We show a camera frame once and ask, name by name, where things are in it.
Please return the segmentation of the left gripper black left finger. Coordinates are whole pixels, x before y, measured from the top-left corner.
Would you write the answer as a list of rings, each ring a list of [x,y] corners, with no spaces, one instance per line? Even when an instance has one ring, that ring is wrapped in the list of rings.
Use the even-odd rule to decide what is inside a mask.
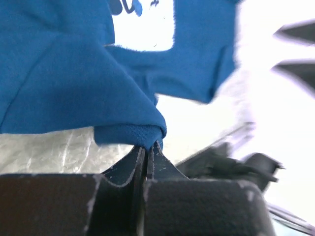
[[[145,150],[133,148],[102,174],[0,177],[3,236],[134,236]]]

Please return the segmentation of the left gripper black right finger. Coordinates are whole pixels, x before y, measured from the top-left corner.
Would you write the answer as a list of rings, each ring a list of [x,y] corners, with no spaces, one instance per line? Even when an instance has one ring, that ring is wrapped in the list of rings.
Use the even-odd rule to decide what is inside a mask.
[[[244,179],[189,178],[154,144],[144,184],[146,236],[273,236],[262,191]]]

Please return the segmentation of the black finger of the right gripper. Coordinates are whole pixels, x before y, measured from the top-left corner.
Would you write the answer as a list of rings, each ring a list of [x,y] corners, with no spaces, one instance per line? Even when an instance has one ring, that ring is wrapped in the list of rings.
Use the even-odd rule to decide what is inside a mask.
[[[280,27],[274,35],[286,37],[296,41],[315,44],[315,22],[305,21],[294,23],[291,25],[284,25]]]
[[[314,59],[283,60],[274,65],[271,70],[291,80],[312,98],[315,97]]]

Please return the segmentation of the blue Mickey Mouse t-shirt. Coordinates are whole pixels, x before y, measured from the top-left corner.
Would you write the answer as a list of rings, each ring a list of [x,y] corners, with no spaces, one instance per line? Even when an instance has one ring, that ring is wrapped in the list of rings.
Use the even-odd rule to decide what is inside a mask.
[[[94,128],[149,149],[156,94],[209,103],[235,68],[236,0],[3,0],[0,131]]]

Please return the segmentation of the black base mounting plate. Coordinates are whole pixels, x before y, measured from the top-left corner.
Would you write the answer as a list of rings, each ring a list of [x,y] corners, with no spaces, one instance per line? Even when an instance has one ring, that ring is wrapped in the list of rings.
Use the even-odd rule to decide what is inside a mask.
[[[270,182],[278,182],[274,174],[284,167],[277,160],[257,152],[237,160],[229,156],[230,151],[228,142],[207,147],[176,167],[189,178],[244,179],[256,184],[261,191]]]

